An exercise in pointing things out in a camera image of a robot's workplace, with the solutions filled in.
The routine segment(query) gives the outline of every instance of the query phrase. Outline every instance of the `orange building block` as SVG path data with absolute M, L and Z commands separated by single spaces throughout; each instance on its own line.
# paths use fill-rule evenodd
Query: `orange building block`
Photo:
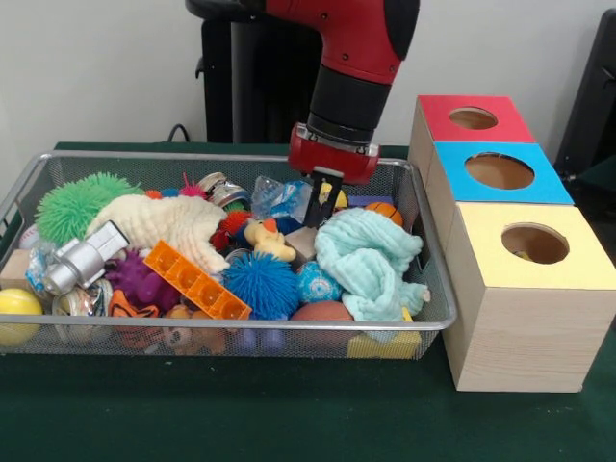
M 143 262 L 214 320 L 247 320 L 252 312 L 164 241 L 159 241 Z

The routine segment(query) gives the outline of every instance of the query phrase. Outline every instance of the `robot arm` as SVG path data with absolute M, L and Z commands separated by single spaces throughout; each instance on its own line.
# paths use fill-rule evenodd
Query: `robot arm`
M 379 147 L 372 135 L 400 63 L 406 58 L 420 0 L 203 0 L 309 26 L 321 33 L 321 68 L 305 124 L 291 137 L 290 165 L 314 180 L 304 225 L 333 212 L 343 184 L 367 184 Z M 332 185 L 319 203 L 322 182 Z

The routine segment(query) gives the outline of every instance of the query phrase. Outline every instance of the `black cable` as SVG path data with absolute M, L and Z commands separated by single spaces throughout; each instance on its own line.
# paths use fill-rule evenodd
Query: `black cable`
M 182 125 L 181 123 L 175 124 L 175 126 L 171 129 L 171 133 L 169 133 L 167 142 L 173 141 L 173 137 L 175 137 L 175 132 L 177 132 L 178 130 L 182 131 L 182 134 L 184 135 L 184 140 L 186 140 L 186 142 L 191 142 L 191 137 L 189 136 L 189 132 L 186 130 L 186 127 Z

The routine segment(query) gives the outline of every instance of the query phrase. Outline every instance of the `basket rim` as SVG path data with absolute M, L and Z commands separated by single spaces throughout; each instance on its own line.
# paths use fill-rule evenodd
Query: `basket rim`
M 243 161 L 286 163 L 286 156 L 254 154 L 195 154 L 166 152 L 124 152 L 124 151 L 46 151 L 34 156 L 13 183 L 9 193 L 0 204 L 0 217 L 5 216 L 15 203 L 25 185 L 37 169 L 52 159 L 70 158 L 115 158 L 115 159 L 155 159 L 183 161 Z M 457 301 L 451 285 L 445 256 L 436 238 L 434 218 L 427 205 L 427 197 L 421 175 L 417 168 L 402 159 L 381 158 L 380 166 L 399 167 L 409 171 L 413 178 L 414 193 L 418 199 L 419 213 L 426 232 L 426 244 L 430 249 L 433 263 L 443 285 L 448 309 L 442 321 L 413 322 L 374 322 L 374 321 L 254 321 L 254 320 L 178 320 L 165 318 L 111 318 L 111 317 L 67 317 L 54 315 L 0 315 L 2 323 L 58 324 L 58 325 L 118 325 L 135 327 L 192 327 L 227 329 L 283 329 L 283 330 L 344 330 L 344 331 L 440 331 L 451 326 L 457 318 Z

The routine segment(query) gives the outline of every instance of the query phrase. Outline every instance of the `green spiky ball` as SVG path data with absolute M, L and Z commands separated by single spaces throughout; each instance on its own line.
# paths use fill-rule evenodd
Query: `green spiky ball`
M 236 200 L 235 202 L 231 202 L 229 205 L 225 205 L 224 207 L 222 207 L 222 210 L 224 210 L 227 214 L 229 212 L 236 212 L 238 210 L 249 212 L 249 210 L 240 200 Z
M 37 208 L 38 234 L 58 245 L 73 238 L 81 240 L 103 207 L 126 194 L 143 194 L 143 191 L 111 173 L 95 173 L 54 188 Z

